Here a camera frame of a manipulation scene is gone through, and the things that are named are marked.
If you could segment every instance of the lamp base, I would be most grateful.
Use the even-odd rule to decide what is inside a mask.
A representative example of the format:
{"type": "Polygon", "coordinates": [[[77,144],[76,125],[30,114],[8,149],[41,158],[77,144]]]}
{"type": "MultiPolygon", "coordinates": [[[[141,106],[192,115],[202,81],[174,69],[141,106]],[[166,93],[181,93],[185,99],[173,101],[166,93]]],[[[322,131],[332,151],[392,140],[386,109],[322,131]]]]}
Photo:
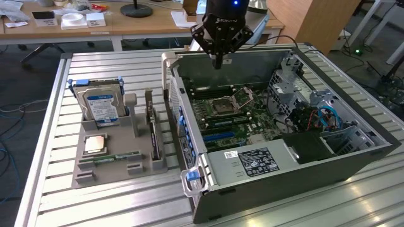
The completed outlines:
{"type": "Polygon", "coordinates": [[[152,15],[153,9],[141,4],[137,4],[137,9],[134,9],[134,5],[129,4],[129,5],[124,5],[120,8],[120,12],[122,15],[125,15],[128,17],[141,18],[141,17],[148,17],[149,15],[152,15]]]}

